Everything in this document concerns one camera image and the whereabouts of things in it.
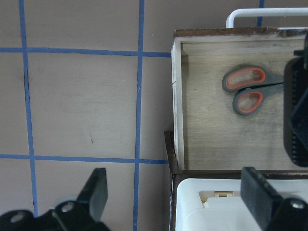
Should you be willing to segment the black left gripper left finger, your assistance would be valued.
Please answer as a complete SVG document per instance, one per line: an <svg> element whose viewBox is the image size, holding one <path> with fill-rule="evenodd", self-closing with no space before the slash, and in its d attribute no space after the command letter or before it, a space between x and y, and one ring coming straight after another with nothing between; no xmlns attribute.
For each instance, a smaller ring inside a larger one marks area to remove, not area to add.
<svg viewBox="0 0 308 231"><path fill-rule="evenodd" d="M2 231L107 231L100 221L108 198L105 168L96 168L76 200L68 200L34 217L28 210L12 210L0 216Z"/></svg>

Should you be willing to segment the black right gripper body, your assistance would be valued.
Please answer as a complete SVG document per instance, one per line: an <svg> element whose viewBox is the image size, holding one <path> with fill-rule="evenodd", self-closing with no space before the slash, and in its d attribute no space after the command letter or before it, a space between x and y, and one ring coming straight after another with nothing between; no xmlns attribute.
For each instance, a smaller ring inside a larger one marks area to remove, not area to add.
<svg viewBox="0 0 308 231"><path fill-rule="evenodd" d="M308 37L284 69L283 144L290 160L308 166Z"/></svg>

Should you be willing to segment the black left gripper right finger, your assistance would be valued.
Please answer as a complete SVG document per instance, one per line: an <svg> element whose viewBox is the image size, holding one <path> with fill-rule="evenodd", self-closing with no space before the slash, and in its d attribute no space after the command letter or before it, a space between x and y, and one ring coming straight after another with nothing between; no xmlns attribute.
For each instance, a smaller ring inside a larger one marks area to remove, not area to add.
<svg viewBox="0 0 308 231"><path fill-rule="evenodd" d="M306 231L308 201L277 192L253 167L241 171L241 199L263 231Z"/></svg>

